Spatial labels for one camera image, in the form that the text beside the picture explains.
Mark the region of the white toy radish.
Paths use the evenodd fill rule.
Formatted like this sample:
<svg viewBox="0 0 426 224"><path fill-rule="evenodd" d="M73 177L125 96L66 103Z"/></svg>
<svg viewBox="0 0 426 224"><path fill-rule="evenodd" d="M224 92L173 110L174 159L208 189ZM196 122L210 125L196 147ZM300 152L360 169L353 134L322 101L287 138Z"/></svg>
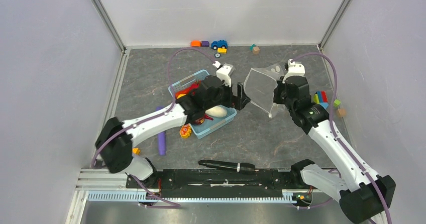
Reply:
<svg viewBox="0 0 426 224"><path fill-rule="evenodd" d="M223 118L227 115L228 111L224 107L218 105L206 110L205 113L214 118Z"/></svg>

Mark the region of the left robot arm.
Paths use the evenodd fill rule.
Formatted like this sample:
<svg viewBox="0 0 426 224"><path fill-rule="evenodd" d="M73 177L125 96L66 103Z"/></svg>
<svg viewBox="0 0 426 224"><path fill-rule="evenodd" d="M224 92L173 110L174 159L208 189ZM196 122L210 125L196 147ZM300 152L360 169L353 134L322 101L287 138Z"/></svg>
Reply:
<svg viewBox="0 0 426 224"><path fill-rule="evenodd" d="M96 156L101 156L110 174L128 172L145 187L153 187L158 174L147 159L134 157L132 149L146 139L168 129L192 124L203 118L207 110L224 106L242 110L250 98L241 83L237 95L233 88L216 76L209 75L170 105L136 119L119 121L112 117L103 126L96 142Z"/></svg>

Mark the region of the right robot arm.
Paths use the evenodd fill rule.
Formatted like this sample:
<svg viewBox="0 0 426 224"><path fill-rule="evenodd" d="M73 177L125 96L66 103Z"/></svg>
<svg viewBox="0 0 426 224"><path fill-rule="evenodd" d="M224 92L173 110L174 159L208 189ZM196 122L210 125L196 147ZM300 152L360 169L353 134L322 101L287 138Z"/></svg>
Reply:
<svg viewBox="0 0 426 224"><path fill-rule="evenodd" d="M312 102L307 79L281 77L273 101L286 106L293 122L324 150L340 173L340 176L331 174L306 159L292 165L291 184L297 188L310 185L327 194L339 203L353 223L362 223L382 213L386 223L391 223L389 207L395 181L389 175L379 175L338 133L328 111Z"/></svg>

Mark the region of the clear polka dot zip bag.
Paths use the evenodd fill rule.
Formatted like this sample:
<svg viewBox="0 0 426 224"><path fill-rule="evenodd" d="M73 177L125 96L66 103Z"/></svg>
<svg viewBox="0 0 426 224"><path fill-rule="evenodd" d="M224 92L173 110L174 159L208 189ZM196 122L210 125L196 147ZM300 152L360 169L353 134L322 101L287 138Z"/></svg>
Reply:
<svg viewBox="0 0 426 224"><path fill-rule="evenodd" d="M276 116L278 106L273 102L277 81L284 76L283 68L273 64L265 68L252 67L243 83L243 89L251 103L268 114Z"/></svg>

